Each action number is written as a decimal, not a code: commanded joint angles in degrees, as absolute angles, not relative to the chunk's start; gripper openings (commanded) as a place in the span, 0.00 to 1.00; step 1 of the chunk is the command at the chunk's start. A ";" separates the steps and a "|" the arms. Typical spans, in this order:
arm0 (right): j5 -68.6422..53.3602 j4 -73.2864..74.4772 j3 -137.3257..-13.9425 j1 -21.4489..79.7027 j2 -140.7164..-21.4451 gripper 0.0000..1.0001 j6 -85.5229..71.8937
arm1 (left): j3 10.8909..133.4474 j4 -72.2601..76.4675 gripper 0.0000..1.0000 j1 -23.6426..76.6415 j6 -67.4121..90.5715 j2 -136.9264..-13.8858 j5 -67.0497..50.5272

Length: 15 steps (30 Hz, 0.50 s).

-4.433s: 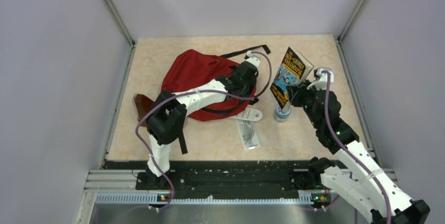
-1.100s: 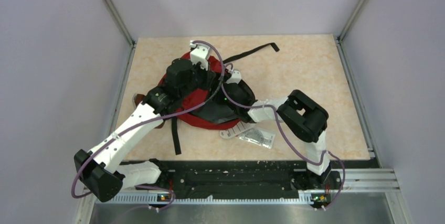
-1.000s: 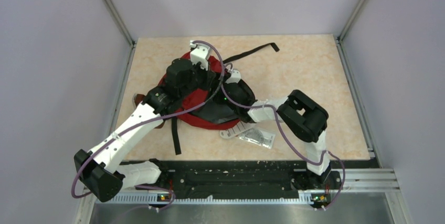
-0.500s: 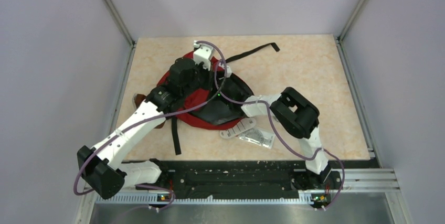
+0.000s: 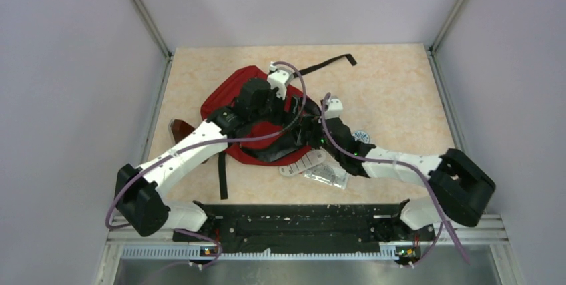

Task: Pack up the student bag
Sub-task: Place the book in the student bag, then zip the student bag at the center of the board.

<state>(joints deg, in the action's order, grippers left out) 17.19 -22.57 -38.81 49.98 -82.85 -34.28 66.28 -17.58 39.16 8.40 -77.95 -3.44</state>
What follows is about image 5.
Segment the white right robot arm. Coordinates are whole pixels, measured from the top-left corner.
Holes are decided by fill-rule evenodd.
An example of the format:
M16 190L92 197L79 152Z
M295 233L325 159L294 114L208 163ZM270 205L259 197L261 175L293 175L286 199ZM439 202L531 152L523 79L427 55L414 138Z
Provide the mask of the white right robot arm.
M405 201L391 222L392 233L408 240L429 224L445 220L466 227L479 223L496 190L494 181L463 151L449 148L441 155L394 152L355 140L339 118L305 117L296 139L328 152L349 174L393 178L422 186L428 196Z

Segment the red student backpack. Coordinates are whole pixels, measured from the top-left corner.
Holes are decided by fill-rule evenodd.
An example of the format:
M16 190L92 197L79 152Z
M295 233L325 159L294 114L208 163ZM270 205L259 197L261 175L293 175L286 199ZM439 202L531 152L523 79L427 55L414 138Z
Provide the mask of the red student backpack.
M200 108L202 119L216 117L218 110L229 107L233 111L234 98L242 86L252 78L267 80L267 74L255 65L235 71L227 78L203 103ZM283 100L283 112L272 119L251 120L251 125L241 125L229 134L230 138L238 138L240 142L230 143L228 148L218 156L218 172L220 179L220 195L228 197L226 182L226 156L232 156L243 164L257 166L286 166L298 161L310 150L310 146L298 142L298 127L288 129L290 122L288 111L293 95L302 96L299 89L289 86L287 97ZM321 111L313 100L306 98L302 119L320 119Z

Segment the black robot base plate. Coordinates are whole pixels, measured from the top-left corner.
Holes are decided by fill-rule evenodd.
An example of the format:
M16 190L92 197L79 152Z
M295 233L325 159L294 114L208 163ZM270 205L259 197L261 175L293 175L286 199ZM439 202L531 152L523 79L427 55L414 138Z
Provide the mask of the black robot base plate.
M429 224L411 230L396 214L400 204L199 204L207 215L198 234L218 241L225 254L377 253L389 242L435 238Z

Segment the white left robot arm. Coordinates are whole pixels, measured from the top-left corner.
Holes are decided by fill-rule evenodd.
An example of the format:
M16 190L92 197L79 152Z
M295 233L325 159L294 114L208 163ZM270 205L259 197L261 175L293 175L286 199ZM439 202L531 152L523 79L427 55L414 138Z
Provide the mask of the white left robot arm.
M186 138L166 152L138 166L119 169L112 210L126 219L140 236L162 228L185 229L197 240L207 240L214 223L193 203L169 203L168 192L192 170L229 147L266 141L291 129L308 101L304 91L295 109L287 102L287 81L252 78L236 97L215 109Z

